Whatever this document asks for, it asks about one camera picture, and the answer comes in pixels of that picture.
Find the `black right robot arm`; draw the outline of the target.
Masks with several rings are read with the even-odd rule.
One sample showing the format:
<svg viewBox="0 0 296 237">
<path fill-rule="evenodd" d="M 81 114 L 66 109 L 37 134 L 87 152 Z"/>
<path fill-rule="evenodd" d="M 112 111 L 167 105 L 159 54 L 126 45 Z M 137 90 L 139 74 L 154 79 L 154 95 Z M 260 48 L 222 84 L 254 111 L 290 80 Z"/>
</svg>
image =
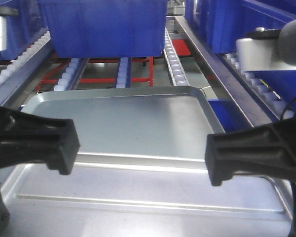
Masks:
<svg viewBox="0 0 296 237">
<path fill-rule="evenodd" d="M 296 67 L 296 20 L 280 30 L 249 32 L 236 42 L 243 71 L 289 70 Z M 240 132 L 210 134 L 205 163 L 211 184 L 220 186 L 236 173 L 288 180 L 293 193 L 296 237 L 296 110 L 292 118 Z"/>
</svg>

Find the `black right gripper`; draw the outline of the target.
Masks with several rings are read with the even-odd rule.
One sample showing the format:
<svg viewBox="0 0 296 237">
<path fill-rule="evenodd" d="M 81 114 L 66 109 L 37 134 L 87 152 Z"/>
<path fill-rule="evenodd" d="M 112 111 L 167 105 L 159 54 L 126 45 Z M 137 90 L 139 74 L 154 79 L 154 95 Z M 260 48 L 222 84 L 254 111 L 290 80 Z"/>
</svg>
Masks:
<svg viewBox="0 0 296 237">
<path fill-rule="evenodd" d="M 296 112 L 293 118 L 253 129 L 208 135 L 205 163 L 213 186 L 220 186 L 237 173 L 292 181 L 290 236 L 296 237 Z"/>
</svg>

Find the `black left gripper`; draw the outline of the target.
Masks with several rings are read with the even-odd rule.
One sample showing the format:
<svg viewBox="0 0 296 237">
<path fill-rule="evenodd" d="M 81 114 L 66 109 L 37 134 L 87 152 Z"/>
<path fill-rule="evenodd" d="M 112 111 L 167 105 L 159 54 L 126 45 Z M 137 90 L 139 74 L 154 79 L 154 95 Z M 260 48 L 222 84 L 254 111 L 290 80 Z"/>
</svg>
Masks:
<svg viewBox="0 0 296 237">
<path fill-rule="evenodd" d="M 0 169 L 45 163 L 49 169 L 69 175 L 79 147 L 72 119 L 44 118 L 0 106 Z M 0 192 L 0 235 L 9 220 Z"/>
</svg>

